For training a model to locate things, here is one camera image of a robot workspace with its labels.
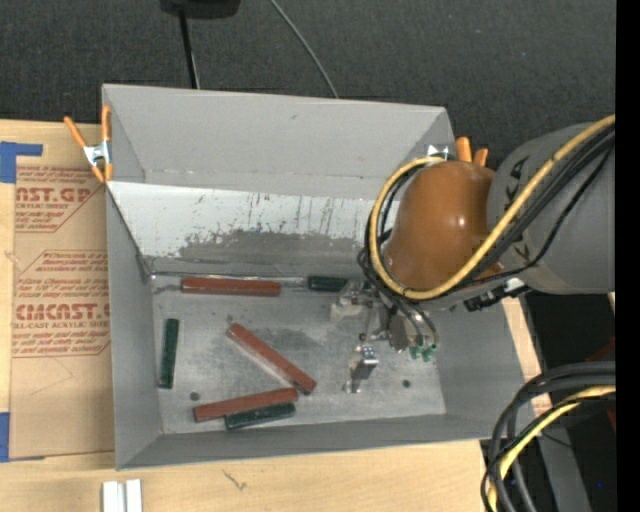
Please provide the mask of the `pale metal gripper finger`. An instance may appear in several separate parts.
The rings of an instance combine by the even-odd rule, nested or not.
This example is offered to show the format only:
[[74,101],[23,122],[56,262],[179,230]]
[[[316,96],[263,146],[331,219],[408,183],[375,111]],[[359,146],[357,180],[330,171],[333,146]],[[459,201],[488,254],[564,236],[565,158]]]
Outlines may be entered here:
[[368,308],[369,299],[359,294],[345,293],[339,295],[331,304],[329,318],[332,322],[354,317]]
[[358,393],[361,382],[368,380],[379,364],[376,351],[372,346],[357,346],[349,360],[348,374],[343,389],[347,393]]

